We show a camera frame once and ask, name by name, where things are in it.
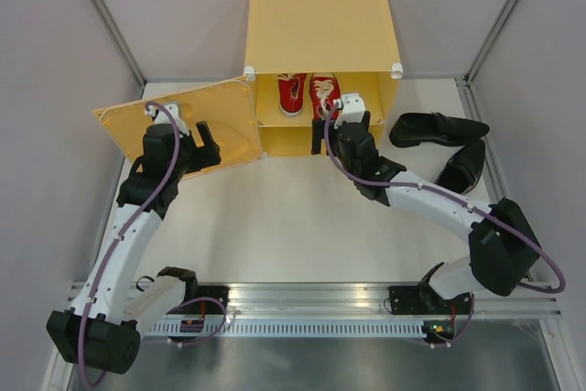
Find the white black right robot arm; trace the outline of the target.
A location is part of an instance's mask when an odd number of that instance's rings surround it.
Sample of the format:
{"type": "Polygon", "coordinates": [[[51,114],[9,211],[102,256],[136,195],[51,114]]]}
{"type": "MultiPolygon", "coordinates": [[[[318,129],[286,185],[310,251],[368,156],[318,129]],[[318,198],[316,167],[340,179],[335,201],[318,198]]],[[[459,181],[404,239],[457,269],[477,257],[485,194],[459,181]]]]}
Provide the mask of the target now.
{"type": "Polygon", "coordinates": [[[325,149],[367,200],[415,213],[467,245],[465,257],[436,264],[418,282],[418,303],[429,313],[477,290],[507,297],[539,259],[537,238],[515,202],[473,201],[420,178],[379,154],[365,119],[313,122],[312,147],[325,149]]]}

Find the red canvas sneaker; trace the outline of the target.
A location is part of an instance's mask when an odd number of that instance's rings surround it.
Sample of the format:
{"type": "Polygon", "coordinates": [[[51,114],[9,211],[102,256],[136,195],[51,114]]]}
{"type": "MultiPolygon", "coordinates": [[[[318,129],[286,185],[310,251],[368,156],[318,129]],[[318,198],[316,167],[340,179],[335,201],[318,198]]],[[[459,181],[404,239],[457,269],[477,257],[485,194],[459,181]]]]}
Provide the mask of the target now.
{"type": "Polygon", "coordinates": [[[303,109],[306,73],[280,73],[277,75],[279,107],[286,117],[295,117],[303,109]]]}
{"type": "Polygon", "coordinates": [[[333,102],[341,97],[341,87],[335,74],[313,73],[309,79],[309,96],[313,118],[325,120],[333,108],[333,102]]]}

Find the yellow cabinet door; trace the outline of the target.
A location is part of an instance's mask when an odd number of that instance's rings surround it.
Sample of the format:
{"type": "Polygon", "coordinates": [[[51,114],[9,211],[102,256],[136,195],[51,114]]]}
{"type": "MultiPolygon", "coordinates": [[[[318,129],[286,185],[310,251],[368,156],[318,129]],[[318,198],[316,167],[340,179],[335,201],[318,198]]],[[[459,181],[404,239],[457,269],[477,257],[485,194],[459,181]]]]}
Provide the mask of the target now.
{"type": "Polygon", "coordinates": [[[149,84],[139,101],[94,110],[92,113],[129,162],[143,153],[143,136],[153,124],[145,102],[174,103],[192,132],[196,145],[203,139],[196,124],[204,122],[219,146],[221,163],[205,173],[252,162],[262,156],[254,115],[251,83],[245,77],[224,81],[149,84]]]}

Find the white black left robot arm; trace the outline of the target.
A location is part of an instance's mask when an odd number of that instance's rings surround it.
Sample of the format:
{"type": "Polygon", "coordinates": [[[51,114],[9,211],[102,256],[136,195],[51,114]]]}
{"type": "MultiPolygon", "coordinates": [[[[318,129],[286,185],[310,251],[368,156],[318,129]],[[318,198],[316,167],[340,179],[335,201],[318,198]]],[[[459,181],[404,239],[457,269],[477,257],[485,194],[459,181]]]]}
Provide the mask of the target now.
{"type": "Polygon", "coordinates": [[[198,308],[195,273],[172,266],[161,269],[137,298],[127,298],[147,245],[179,194],[181,179],[221,162],[208,125],[198,122],[196,128],[202,146],[181,123],[155,123],[146,129],[143,153],[119,189],[109,244],[69,308],[49,315],[48,334],[65,362],[124,374],[143,338],[168,312],[189,314],[198,308]]]}

